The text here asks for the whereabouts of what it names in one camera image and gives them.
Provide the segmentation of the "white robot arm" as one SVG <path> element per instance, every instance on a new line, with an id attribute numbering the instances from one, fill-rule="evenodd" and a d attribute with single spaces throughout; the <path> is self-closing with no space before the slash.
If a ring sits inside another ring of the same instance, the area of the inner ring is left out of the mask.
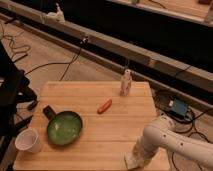
<path id="1" fill-rule="evenodd" d="M 141 165 L 151 159 L 161 147 L 213 169 L 213 144 L 177 134 L 173 128 L 174 122 L 166 115 L 148 123 L 132 151 L 137 163 Z"/>

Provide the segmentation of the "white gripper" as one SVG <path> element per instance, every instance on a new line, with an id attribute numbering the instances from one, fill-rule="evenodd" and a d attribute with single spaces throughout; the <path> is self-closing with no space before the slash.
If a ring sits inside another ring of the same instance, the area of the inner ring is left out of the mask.
<path id="1" fill-rule="evenodd" d="M 148 150 L 145 146 L 137 142 L 132 150 L 132 162 L 136 167 L 145 167 L 155 156 L 155 150 Z"/>

